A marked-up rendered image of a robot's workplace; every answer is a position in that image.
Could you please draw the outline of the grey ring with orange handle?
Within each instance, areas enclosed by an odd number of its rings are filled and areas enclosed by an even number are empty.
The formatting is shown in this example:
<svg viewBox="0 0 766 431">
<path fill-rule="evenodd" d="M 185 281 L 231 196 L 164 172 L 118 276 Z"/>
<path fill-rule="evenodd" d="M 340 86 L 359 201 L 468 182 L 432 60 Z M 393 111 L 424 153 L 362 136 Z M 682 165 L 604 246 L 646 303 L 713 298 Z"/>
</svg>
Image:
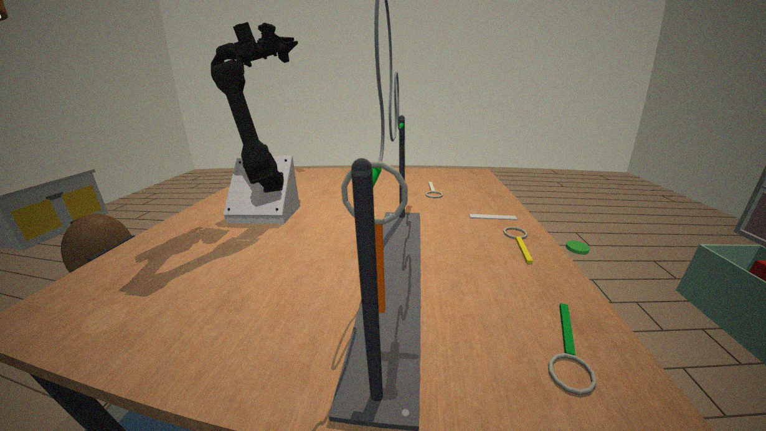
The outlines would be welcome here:
<svg viewBox="0 0 766 431">
<path fill-rule="evenodd" d="M 392 214 L 384 219 L 374 219 L 374 236 L 376 237 L 376 264 L 377 264 L 377 304 L 379 305 L 379 312 L 384 312 L 385 310 L 385 304 L 384 304 L 384 246 L 383 246 L 383 226 L 386 223 L 389 223 L 390 221 L 399 218 L 399 216 L 402 214 L 402 211 L 407 205 L 407 202 L 409 201 L 409 187 L 407 187 L 407 183 L 404 181 L 402 174 L 397 170 L 397 168 L 393 168 L 392 166 L 382 163 L 382 161 L 370 161 L 370 164 L 372 165 L 372 168 L 384 168 L 384 170 L 388 171 L 389 173 L 392 173 L 395 178 L 397 178 L 397 181 L 399 182 L 400 186 L 402 186 L 402 203 L 400 203 L 399 208 Z M 348 190 L 347 186 L 352 178 L 352 171 L 349 170 L 347 175 L 345 176 L 343 182 L 342 182 L 342 201 L 345 205 L 346 209 L 349 211 L 349 213 L 354 217 L 354 208 L 352 207 L 352 204 L 348 201 Z"/>
</svg>

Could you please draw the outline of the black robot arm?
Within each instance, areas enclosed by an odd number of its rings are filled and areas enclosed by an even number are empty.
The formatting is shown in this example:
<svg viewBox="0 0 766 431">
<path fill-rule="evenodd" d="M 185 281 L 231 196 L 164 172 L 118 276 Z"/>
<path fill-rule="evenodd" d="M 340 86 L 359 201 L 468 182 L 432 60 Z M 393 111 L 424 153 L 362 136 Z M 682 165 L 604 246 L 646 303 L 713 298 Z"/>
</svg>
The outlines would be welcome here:
<svg viewBox="0 0 766 431">
<path fill-rule="evenodd" d="M 277 170 L 277 164 L 268 146 L 259 141 L 248 105 L 244 96 L 244 65 L 251 67 L 253 60 L 261 58 L 261 52 L 251 33 L 248 21 L 234 26 L 239 42 L 228 43 L 216 48 L 216 55 L 211 61 L 211 78 L 217 88 L 226 94 L 243 143 L 241 158 L 243 167 L 251 184 L 259 182 L 264 192 L 283 189 L 283 173 Z M 264 44 L 275 44 L 275 26 L 264 22 L 258 26 Z M 230 61 L 224 62 L 224 60 Z M 236 61 L 237 60 L 237 61 Z"/>
</svg>

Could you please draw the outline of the grey ring with green handle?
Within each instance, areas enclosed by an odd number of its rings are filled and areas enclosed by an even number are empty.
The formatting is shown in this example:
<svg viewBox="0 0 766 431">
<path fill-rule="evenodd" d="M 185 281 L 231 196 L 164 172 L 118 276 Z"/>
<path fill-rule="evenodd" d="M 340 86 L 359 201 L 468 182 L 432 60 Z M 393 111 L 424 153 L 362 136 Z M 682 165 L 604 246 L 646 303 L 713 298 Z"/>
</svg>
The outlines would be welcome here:
<svg viewBox="0 0 766 431">
<path fill-rule="evenodd" d="M 597 383 L 594 371 L 589 366 L 589 364 L 587 364 L 587 362 L 575 356 L 575 345 L 574 345 L 575 342 L 573 340 L 573 335 L 572 335 L 572 321 L 570 320 L 569 307 L 566 304 L 560 303 L 559 308 L 560 308 L 560 318 L 562 318 L 561 320 L 562 321 L 562 336 L 564 341 L 563 344 L 565 348 L 564 350 L 565 353 L 556 354 L 555 356 L 552 357 L 552 359 L 549 360 L 549 373 L 552 375 L 552 378 L 555 379 L 555 382 L 557 383 L 557 385 L 562 386 L 565 390 L 570 391 L 570 393 L 577 393 L 577 394 L 590 393 Z M 588 388 L 580 389 L 580 390 L 576 388 L 572 388 L 572 387 L 569 387 L 568 385 L 565 385 L 565 383 L 562 383 L 562 381 L 560 381 L 557 378 L 555 372 L 553 371 L 553 363 L 555 362 L 556 359 L 565 358 L 565 357 L 575 359 L 577 362 L 582 363 L 584 367 L 586 367 L 586 369 L 589 371 L 590 375 L 592 375 L 592 383 L 589 385 Z"/>
</svg>

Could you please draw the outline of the yellow handle with grey loop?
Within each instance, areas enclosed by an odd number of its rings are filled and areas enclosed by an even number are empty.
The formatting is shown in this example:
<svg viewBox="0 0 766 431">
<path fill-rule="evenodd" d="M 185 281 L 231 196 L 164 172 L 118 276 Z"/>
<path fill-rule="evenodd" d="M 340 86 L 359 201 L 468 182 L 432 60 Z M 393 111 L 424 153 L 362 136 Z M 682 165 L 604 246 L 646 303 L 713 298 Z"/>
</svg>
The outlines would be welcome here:
<svg viewBox="0 0 766 431">
<path fill-rule="evenodd" d="M 525 236 L 511 236 L 511 235 L 509 235 L 509 234 L 506 232 L 506 230 L 507 230 L 507 229 L 517 229 L 517 230 L 520 230 L 520 231 L 522 231 L 522 232 L 524 232 L 524 233 L 525 233 Z M 531 256 L 530 256 L 530 253 L 527 251 L 527 247 L 525 246 L 525 244 L 524 244 L 524 242 L 523 242 L 523 240 L 522 240 L 522 238 L 525 238 L 525 237 L 527 236 L 527 232 L 526 232 L 525 230 L 523 230 L 523 229 L 521 229 L 521 228 L 517 228 L 517 227 L 506 227 L 506 228 L 503 230 L 503 232 L 504 232 L 504 233 L 505 233 L 505 235 L 506 235 L 506 236 L 508 236 L 508 237 L 516 238 L 516 242 L 517 242 L 517 244 L 518 244 L 518 246 L 519 246 L 519 248 L 520 248 L 520 250 L 521 250 L 521 253 L 522 253 L 522 254 L 523 254 L 523 256 L 525 257 L 525 261 L 526 261 L 526 263 L 532 263 L 532 262 L 533 262 L 533 260 L 532 260 L 532 258 L 531 258 Z"/>
</svg>

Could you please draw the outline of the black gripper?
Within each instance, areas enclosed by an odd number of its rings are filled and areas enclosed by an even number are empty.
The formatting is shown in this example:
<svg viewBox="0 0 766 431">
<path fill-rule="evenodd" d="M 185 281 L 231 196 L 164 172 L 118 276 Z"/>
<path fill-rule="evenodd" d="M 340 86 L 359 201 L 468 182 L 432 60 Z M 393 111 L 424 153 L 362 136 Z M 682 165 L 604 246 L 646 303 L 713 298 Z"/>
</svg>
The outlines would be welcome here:
<svg viewBox="0 0 766 431">
<path fill-rule="evenodd" d="M 261 40 L 257 41 L 261 58 L 267 59 L 269 55 L 277 56 L 278 52 L 278 58 L 283 63 L 289 62 L 288 53 L 298 44 L 298 41 L 294 41 L 293 37 L 279 37 L 276 34 L 273 39 L 275 39 L 275 44 L 264 44 Z"/>
</svg>

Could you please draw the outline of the white flat bar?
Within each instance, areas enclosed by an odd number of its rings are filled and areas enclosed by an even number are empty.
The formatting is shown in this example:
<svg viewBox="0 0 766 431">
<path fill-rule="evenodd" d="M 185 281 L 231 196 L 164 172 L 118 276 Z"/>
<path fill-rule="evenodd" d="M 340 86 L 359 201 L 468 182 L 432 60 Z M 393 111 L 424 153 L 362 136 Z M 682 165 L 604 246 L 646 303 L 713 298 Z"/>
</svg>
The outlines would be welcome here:
<svg viewBox="0 0 766 431">
<path fill-rule="evenodd" d="M 485 214 L 469 214 L 470 218 L 477 218 L 477 219 L 506 219 L 506 220 L 517 220 L 517 217 L 515 215 L 485 215 Z"/>
</svg>

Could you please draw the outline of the cream loop with flat handle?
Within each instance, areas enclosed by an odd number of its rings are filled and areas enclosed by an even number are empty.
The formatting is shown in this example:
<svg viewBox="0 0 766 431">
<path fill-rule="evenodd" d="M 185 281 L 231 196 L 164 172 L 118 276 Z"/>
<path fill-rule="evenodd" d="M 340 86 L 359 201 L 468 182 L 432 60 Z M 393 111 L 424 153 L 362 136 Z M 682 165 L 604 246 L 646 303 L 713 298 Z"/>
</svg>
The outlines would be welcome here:
<svg viewBox="0 0 766 431">
<path fill-rule="evenodd" d="M 429 183 L 428 183 L 428 185 L 429 185 L 429 187 L 430 187 L 430 191 L 429 191 L 429 192 L 426 192 L 426 195 L 427 195 L 428 197 L 441 197 L 441 196 L 443 195 L 443 194 L 442 194 L 442 192 L 439 192 L 439 191 L 434 191 L 434 187 L 433 187 L 433 184 L 432 184 L 432 182 L 429 182 Z M 430 192 L 438 192 L 438 193 L 440 193 L 441 195 L 437 195 L 437 196 L 428 195 L 428 193 L 430 193 Z"/>
</svg>

